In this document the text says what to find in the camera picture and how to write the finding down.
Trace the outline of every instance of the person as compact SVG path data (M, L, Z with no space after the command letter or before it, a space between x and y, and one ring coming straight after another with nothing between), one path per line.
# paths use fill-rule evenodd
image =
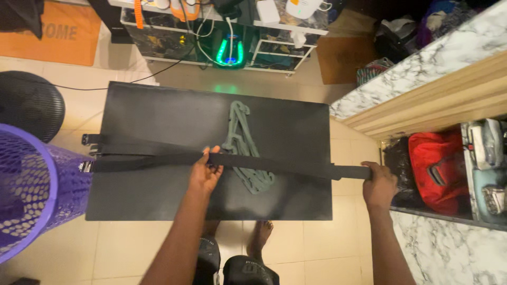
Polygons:
M215 146L211 152L220 150ZM148 268L141 285L190 285L218 283L220 253L214 239L219 221L205 222L213 189L223 166L208 165L210 149L191 170L189 185L174 218L171 230ZM397 191L397 177L389 168L375 162L362 162L371 168L372 180L363 183L363 196L372 229L373 280L375 285L411 285L414 278L403 256L389 215ZM224 285L278 285L279 276L262 261L262 248L273 224L257 221L247 246L248 256L231 257L224 265Z

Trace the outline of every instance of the black shorts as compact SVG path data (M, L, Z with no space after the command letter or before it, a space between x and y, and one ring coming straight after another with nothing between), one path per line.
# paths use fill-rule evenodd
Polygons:
M201 237L193 285L218 284L220 269L219 245L213 237ZM280 285L278 274L262 262L238 255L224 265L223 285Z

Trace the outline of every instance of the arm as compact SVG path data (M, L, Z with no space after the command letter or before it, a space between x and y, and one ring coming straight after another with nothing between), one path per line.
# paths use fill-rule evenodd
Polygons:
M211 152L218 152L219 146ZM224 170L206 165L209 148L192 167L189 187L184 195L169 234L142 279L141 285L192 284L199 238L202 234L209 197Z
M386 166L362 162L372 169L373 180L363 184L372 228L373 281L375 285L415 285L402 249L394 235L389 215L391 200L397 192L398 179Z

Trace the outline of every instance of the white marble surface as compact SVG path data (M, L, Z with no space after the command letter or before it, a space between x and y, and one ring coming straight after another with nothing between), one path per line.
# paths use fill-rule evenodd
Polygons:
M391 212L417 284L507 284L507 232Z
M331 104L340 119L507 50L507 0L491 6L383 74Z

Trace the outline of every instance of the black belt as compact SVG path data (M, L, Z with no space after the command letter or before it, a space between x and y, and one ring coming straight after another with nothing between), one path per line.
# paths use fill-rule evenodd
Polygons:
M175 152L177 145L160 142L144 141L143 144L112 143L99 145L100 153L112 155L152 155L130 160L97 160L85 162L82 171L86 172L117 172L142 170L162 165L192 165L202 157L202 152L182 151ZM341 178L371 179L372 172L363 166L338 166L332 163L322 164L314 162L301 163L300 161L281 161L251 156L239 156L222 153L210 153L208 164L249 169L265 170L273 173L289 172L310 175L331 180Z

